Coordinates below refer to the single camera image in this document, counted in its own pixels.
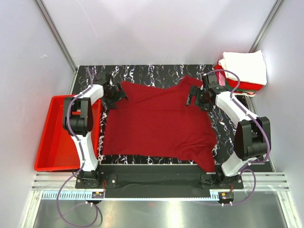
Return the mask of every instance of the gray wall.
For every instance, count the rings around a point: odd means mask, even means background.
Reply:
[[[214,64],[248,52],[275,0],[43,0],[77,65]]]
[[[0,227],[16,228],[52,96],[72,71],[33,0],[0,3]]]
[[[271,122],[272,156],[286,174],[298,215],[304,223],[304,2],[285,1],[260,49],[268,85],[254,101]]]

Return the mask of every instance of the red plastic bin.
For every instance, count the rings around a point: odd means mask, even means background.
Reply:
[[[80,168],[76,146],[71,136],[62,126],[63,101],[67,96],[73,95],[54,96],[51,100],[35,162],[34,169],[36,171],[58,171]],[[94,125],[91,137],[96,157],[98,154],[101,110],[102,105],[99,99],[92,105]]]

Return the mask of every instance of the marble pattern surface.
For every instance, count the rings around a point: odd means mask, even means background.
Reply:
[[[83,91],[89,84],[89,76],[86,73],[89,67],[93,75],[99,72],[111,72],[115,83],[129,81],[132,83],[154,86],[158,88],[169,88],[177,85],[185,76],[189,75],[200,79],[204,73],[213,69],[213,65],[130,65],[130,66],[81,66],[79,68],[73,94]],[[193,161],[181,161],[177,158],[150,157],[140,155],[102,155],[104,132],[106,128],[108,110],[101,113],[100,135],[98,146],[98,160],[106,164],[189,164]],[[212,128],[217,134],[217,144],[212,150],[216,164],[224,162],[233,152],[233,140],[236,132],[235,125],[228,116],[216,106],[209,113]]]

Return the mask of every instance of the red cloth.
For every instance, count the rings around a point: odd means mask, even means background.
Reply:
[[[222,70],[222,66],[218,64],[214,67],[215,70]],[[237,86],[238,82],[237,81],[233,81],[229,78],[226,78],[226,74],[225,72],[221,72],[221,74],[225,77],[226,81],[228,82],[229,86],[234,88]],[[263,85],[259,85],[259,84],[253,84],[253,83],[249,83],[249,82],[241,82],[239,84],[238,89],[244,89],[244,90],[255,90],[255,91],[259,91],[261,88],[263,88]]]
[[[109,112],[103,154],[176,157],[214,172],[217,139],[208,114],[194,104],[185,107],[191,85],[202,82],[186,76],[169,89],[122,82],[129,101]]]

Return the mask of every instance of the reflective floor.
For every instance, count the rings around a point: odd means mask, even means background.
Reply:
[[[235,202],[246,197],[236,192]],[[60,202],[62,212],[80,201]],[[103,201],[102,212],[92,227],[101,228],[286,228],[286,222],[275,192],[255,192],[241,205],[221,207],[215,202]],[[76,225],[84,226],[94,219],[95,210],[80,206],[65,215]],[[55,200],[42,200],[35,228],[68,228],[60,218]]]

